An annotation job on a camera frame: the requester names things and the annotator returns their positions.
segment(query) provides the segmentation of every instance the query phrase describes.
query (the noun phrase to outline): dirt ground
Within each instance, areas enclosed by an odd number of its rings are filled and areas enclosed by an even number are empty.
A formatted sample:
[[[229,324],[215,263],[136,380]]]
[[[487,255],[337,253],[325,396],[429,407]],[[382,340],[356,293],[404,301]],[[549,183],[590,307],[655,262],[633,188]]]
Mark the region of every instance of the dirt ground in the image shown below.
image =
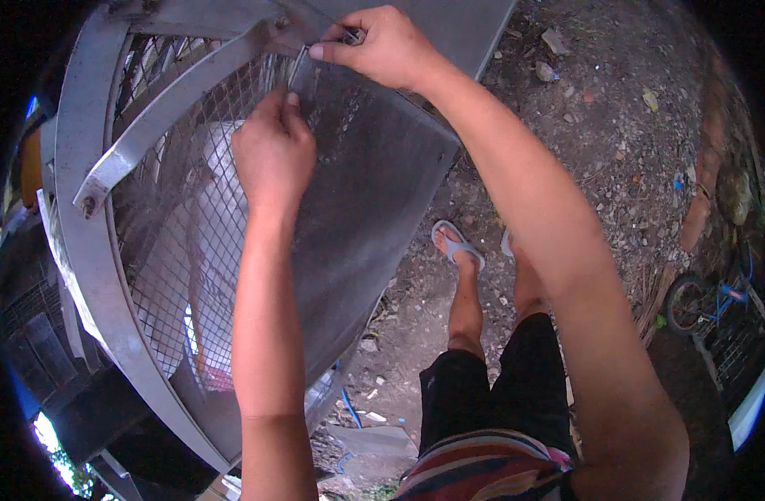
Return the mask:
[[[542,40],[549,28],[561,35],[567,55],[553,54]],[[696,189],[706,36],[681,5],[669,1],[524,1],[517,3],[482,78],[558,156],[596,209],[636,315],[668,262],[677,272],[703,267],[696,249],[694,255],[680,250],[679,229]],[[538,79],[537,62],[548,63],[559,78]],[[644,97],[648,92],[656,111]],[[429,238],[440,219],[453,221],[487,260],[479,289],[491,382],[515,319],[515,268],[499,247],[502,220],[463,155],[438,188],[369,326],[378,350],[359,350],[346,384],[356,410],[402,426],[416,444],[422,412],[418,373],[446,348],[457,280],[454,266]],[[663,347],[655,349],[655,356],[663,353]],[[692,377],[707,381],[707,371]],[[343,407],[338,402],[327,421],[354,426]],[[360,417],[364,426],[379,424],[367,414]],[[342,446],[322,430],[312,445],[317,466],[337,474]],[[321,491],[384,498],[413,463],[350,457],[342,464],[345,475],[321,483]]]

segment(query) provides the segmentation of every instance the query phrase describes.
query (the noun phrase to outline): striped shirt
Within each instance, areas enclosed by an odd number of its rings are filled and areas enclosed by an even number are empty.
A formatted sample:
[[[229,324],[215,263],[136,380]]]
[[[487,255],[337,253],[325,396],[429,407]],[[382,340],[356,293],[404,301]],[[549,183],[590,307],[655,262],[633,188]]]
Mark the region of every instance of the striped shirt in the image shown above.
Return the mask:
[[[513,430],[443,439],[407,473],[397,500],[561,499],[569,456]]]

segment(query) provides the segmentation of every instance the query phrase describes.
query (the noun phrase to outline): wire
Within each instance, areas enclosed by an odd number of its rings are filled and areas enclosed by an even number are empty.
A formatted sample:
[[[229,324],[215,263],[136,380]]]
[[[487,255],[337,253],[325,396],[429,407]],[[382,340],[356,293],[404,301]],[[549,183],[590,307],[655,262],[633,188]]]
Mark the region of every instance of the wire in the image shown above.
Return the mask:
[[[348,409],[348,413],[352,415],[352,418],[354,418],[354,422],[357,424],[358,428],[362,428],[363,425],[360,424],[360,417],[357,416],[357,413],[354,411],[354,407],[352,407],[352,404],[348,402],[348,396],[346,395],[346,389],[341,388],[341,396],[343,396],[343,403],[346,404],[346,408]]]
[[[345,475],[346,474],[343,471],[343,460],[347,459],[347,458],[351,458],[351,457],[352,457],[352,453],[351,452],[347,452],[346,454],[343,455],[342,458],[337,460],[337,471],[338,471],[338,473],[340,473],[341,475]]]

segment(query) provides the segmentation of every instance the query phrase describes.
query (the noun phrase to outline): bicycle tire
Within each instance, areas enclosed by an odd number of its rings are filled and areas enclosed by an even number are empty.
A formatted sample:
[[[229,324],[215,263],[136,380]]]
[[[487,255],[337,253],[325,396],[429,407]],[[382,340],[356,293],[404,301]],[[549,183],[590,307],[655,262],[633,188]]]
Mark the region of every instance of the bicycle tire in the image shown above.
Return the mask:
[[[701,301],[708,293],[708,287],[702,278],[696,273],[683,273],[678,276],[669,287],[668,293],[664,299],[664,315],[666,316],[668,328],[675,334],[682,337],[691,336],[699,325],[699,321],[681,321],[678,312],[675,310],[679,296],[687,288],[696,287],[699,290]]]

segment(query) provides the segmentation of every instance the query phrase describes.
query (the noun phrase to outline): black shorts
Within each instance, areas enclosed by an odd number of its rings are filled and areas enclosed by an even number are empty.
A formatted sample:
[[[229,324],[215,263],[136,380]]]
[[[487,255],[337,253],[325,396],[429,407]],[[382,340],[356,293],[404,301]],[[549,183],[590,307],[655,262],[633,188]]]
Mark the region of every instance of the black shorts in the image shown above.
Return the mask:
[[[493,388],[485,362],[465,349],[441,354],[421,372],[419,455],[444,438],[485,428],[516,430],[572,455],[566,375],[549,315],[521,321],[499,361]]]

